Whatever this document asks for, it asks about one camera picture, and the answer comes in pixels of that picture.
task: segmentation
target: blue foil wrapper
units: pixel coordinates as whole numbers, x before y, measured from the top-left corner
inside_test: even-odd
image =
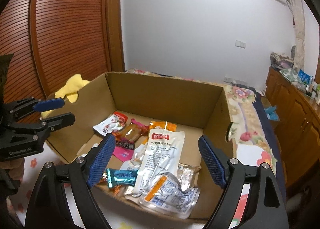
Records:
[[[117,185],[134,186],[138,176],[138,171],[114,170],[107,168],[108,187],[112,188]]]

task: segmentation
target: yellow cloth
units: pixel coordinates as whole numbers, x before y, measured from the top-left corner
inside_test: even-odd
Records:
[[[78,99],[78,91],[85,85],[87,85],[89,81],[83,80],[80,74],[76,74],[69,78],[61,89],[59,89],[55,94],[55,98],[64,98],[65,96],[68,98],[69,102],[74,103]],[[42,118],[46,118],[49,113],[51,113],[52,110],[42,112],[41,116]]]

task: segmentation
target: silver screw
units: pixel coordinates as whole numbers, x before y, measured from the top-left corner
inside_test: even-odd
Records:
[[[84,162],[84,157],[80,156],[76,158],[76,163],[82,163],[82,162]]]
[[[230,159],[230,163],[233,165],[237,165],[239,163],[239,161],[235,158]]]
[[[265,169],[268,169],[268,168],[270,168],[270,165],[268,163],[264,162],[262,164],[262,167],[265,168]]]
[[[50,168],[51,166],[52,166],[52,162],[47,162],[47,163],[44,165],[45,168]]]

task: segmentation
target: light switch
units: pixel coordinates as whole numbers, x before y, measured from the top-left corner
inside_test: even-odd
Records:
[[[247,44],[245,42],[241,42],[241,41],[236,40],[236,47],[245,48],[246,45]]]

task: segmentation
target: blue textured pad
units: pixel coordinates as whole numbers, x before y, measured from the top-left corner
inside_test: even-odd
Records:
[[[208,167],[214,183],[224,189],[227,186],[227,182],[225,179],[224,169],[219,160],[203,137],[199,138],[198,145],[201,156]]]
[[[111,135],[104,146],[101,148],[100,152],[97,154],[93,164],[90,167],[90,173],[87,180],[87,185],[91,188],[97,184],[113,154],[116,147],[116,139]]]
[[[58,109],[64,106],[64,100],[62,98],[55,98],[46,101],[40,101],[33,106],[33,110],[37,112],[45,112],[49,110]]]

